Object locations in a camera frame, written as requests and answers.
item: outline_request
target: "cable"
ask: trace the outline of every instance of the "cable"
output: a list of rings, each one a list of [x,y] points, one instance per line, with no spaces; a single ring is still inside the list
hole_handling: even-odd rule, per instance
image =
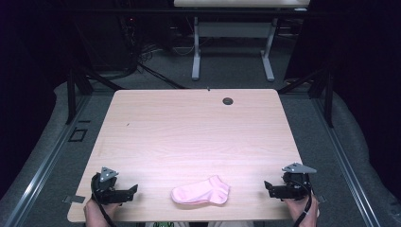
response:
[[[178,89],[187,89],[186,87],[174,82],[173,80],[163,76],[162,74],[153,71],[152,69],[146,67],[144,64],[138,62],[138,65],[141,66],[145,71],[147,71],[148,73],[150,73],[151,75],[153,75],[155,78],[157,79],[161,79],[162,81],[164,81],[165,83],[167,83],[168,85],[170,85],[173,88],[178,88]]]
[[[300,223],[304,220],[305,216],[307,215],[307,212],[309,211],[310,207],[312,206],[312,193],[302,183],[299,183],[299,182],[294,181],[294,180],[290,180],[290,181],[293,182],[293,183],[298,184],[301,187],[303,187],[307,191],[307,195],[309,197],[309,199],[307,200],[304,212],[298,217],[298,219],[295,221],[295,223],[293,225],[293,227],[298,227],[300,225]]]
[[[143,44],[141,54],[138,56],[138,62],[143,63],[153,58],[153,52],[159,50],[157,44]]]
[[[194,28],[191,26],[191,23],[189,22],[188,18],[185,17],[185,19],[186,19],[186,22],[188,23],[189,28],[190,28],[191,31],[192,31],[192,35],[195,35],[195,34],[194,34]],[[200,46],[206,44],[206,43],[207,43],[208,41],[210,41],[210,40],[213,40],[213,38],[210,38],[210,37],[207,38],[204,42],[202,42],[202,43],[200,44]],[[179,48],[190,48],[190,50],[187,51],[187,52],[185,52],[185,53],[181,53],[180,51],[177,50],[177,49],[179,49]],[[194,46],[193,44],[192,44],[191,46],[180,46],[180,47],[176,46],[176,47],[172,47],[172,49],[174,50],[174,52],[175,52],[176,54],[180,55],[180,56],[185,56],[185,55],[190,54],[190,53],[194,50],[194,48],[195,48],[195,46]]]
[[[94,191],[94,179],[92,179],[92,182],[91,182],[91,191],[92,191],[92,195],[93,195],[93,198],[95,198],[95,202],[96,202],[96,204],[98,205],[98,207],[99,207],[99,209],[100,209],[100,212],[101,212],[101,214],[103,215],[103,217],[106,219],[106,221],[107,221],[107,223],[110,225],[110,226],[112,226],[112,227],[117,227],[114,223],[113,223],[113,221],[112,221],[112,219],[109,217],[109,215],[106,213],[106,211],[104,210],[104,208],[103,208],[103,206],[100,204],[100,202],[97,200],[97,197],[96,197],[96,195],[95,195],[95,191]]]

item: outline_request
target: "wood grain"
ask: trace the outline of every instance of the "wood grain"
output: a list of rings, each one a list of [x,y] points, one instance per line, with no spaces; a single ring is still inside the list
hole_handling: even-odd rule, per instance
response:
[[[222,99],[234,103],[225,105]],[[289,218],[264,181],[282,184],[281,168],[301,163],[274,90],[131,90],[115,93],[77,195],[88,200],[91,178],[118,171],[116,189],[139,184],[119,208],[123,221],[260,220]],[[218,175],[231,186],[222,205],[179,205],[174,187]],[[84,204],[68,219],[84,221]]]

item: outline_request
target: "metal bar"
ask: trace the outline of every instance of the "metal bar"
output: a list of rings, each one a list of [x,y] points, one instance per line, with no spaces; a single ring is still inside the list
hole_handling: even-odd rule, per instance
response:
[[[68,92],[68,118],[66,125],[69,125],[77,113],[77,103],[75,95],[74,73],[70,71],[67,76],[67,92]]]
[[[325,97],[324,97],[324,119],[326,120],[328,126],[333,128],[332,121],[332,110],[333,110],[333,73],[328,72]]]
[[[200,50],[200,25],[198,17],[194,18],[194,63],[192,65],[192,80],[200,79],[201,50]]]
[[[265,69],[265,75],[266,75],[266,79],[269,82],[273,82],[274,81],[274,74],[273,71],[271,69],[271,64],[270,64],[270,60],[268,57],[265,57],[265,51],[260,51],[260,56],[262,57],[262,62],[263,62],[263,68]]]
[[[273,43],[276,27],[277,27],[277,18],[274,18],[269,27],[268,39],[266,41],[263,58],[269,57],[269,53],[271,50],[271,44]]]
[[[255,18],[298,18],[298,19],[343,19],[348,12],[295,11],[274,9],[47,9],[54,14],[111,14],[136,16],[213,16]]]
[[[93,71],[91,69],[88,69],[88,68],[86,68],[84,66],[81,66],[79,69],[82,71],[82,73],[88,75],[89,77],[91,77],[93,79],[96,79],[97,81],[99,81],[103,85],[106,85],[106,86],[108,86],[109,88],[111,88],[111,89],[113,89],[115,91],[125,90],[124,88],[118,86],[117,84],[115,84],[113,82],[110,82],[109,80],[103,78],[101,75],[99,75],[97,72],[95,72],[95,71]]]
[[[54,166],[61,156],[61,148],[65,140],[67,139],[67,135],[74,130],[75,125],[78,122],[78,116],[82,113],[82,111],[88,104],[89,99],[89,96],[82,97],[82,100],[77,107],[77,117],[75,117],[74,120],[71,122],[72,124],[65,126],[62,130],[55,147],[53,147],[53,150],[46,156],[35,176],[32,178],[32,181],[27,187],[23,197],[20,199],[20,201],[12,211],[11,215],[9,216],[9,219],[7,220],[5,225],[6,227],[23,226],[24,221],[33,206],[33,203],[38,198],[39,193],[46,183],[46,180],[50,176]]]
[[[348,186],[351,190],[351,193],[354,196],[354,199],[357,203],[357,207],[359,208],[360,214],[362,215],[363,220],[366,223],[366,226],[372,226],[372,227],[380,226],[380,223],[378,222],[378,219],[375,216],[375,212],[372,209],[372,206],[369,203],[368,198],[366,197],[365,192],[359,183],[359,180],[357,179],[357,175],[355,174],[350,162],[348,161],[344,148],[342,147],[340,140],[336,135],[336,132],[334,131],[333,128],[330,128],[325,123],[322,104],[319,102],[318,99],[311,99],[311,100],[313,106],[315,107],[316,112],[318,113],[320,120],[323,123],[324,128],[326,129],[333,143],[333,146],[335,148],[336,159],[339,162],[339,166],[343,173],[344,179],[348,183]]]
[[[323,69],[320,69],[318,71],[315,71],[303,78],[299,78],[297,80],[295,80],[294,82],[290,83],[289,85],[285,86],[284,88],[281,88],[280,90],[278,90],[278,94],[285,94],[288,93],[290,91],[292,91],[292,89],[300,86],[301,84],[307,82],[310,79],[313,79],[314,77],[318,76],[320,73],[324,72]]]
[[[83,74],[81,72],[76,72],[74,75],[74,80],[75,80],[75,83],[76,83],[79,91],[84,96],[89,96],[94,91],[94,88],[92,87],[89,80],[86,78],[85,74]]]
[[[202,22],[200,37],[268,38],[270,23]]]

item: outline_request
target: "pink sock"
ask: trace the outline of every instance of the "pink sock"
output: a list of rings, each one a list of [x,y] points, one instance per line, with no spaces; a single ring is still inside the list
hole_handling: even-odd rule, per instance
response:
[[[204,182],[174,188],[171,192],[171,198],[181,204],[205,202],[223,204],[228,199],[229,189],[230,186],[223,183],[218,176],[213,176]]]

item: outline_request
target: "tabletop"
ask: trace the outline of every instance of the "tabletop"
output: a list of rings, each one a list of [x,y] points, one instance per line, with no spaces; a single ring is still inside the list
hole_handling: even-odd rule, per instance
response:
[[[301,158],[274,90],[118,91],[76,195],[89,200],[91,179],[106,166],[119,172],[115,189],[138,184],[117,221],[284,219],[287,207],[269,197],[264,181],[283,184],[281,168],[295,162]],[[225,203],[171,199],[173,188],[215,175],[230,186]],[[85,202],[71,205],[70,221],[85,220]]]
[[[188,8],[305,8],[309,0],[174,0],[175,7]]]

